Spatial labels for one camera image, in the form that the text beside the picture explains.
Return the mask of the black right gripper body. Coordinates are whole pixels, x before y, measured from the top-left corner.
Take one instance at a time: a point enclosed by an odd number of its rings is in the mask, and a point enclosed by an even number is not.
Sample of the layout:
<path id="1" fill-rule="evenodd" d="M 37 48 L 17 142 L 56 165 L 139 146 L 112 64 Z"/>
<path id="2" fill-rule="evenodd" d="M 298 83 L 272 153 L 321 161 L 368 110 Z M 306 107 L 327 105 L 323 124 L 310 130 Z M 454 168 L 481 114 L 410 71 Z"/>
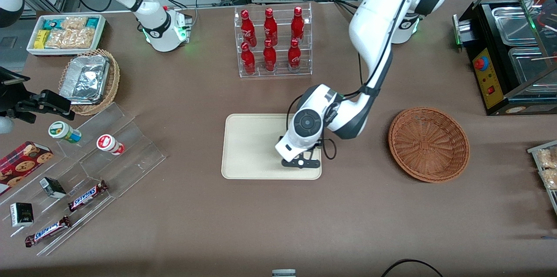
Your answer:
<path id="1" fill-rule="evenodd" d="M 5 118 L 20 119 L 34 124 L 37 116 L 34 111 L 40 109 L 41 94 L 33 94 L 27 90 L 1 88 L 0 115 Z"/>

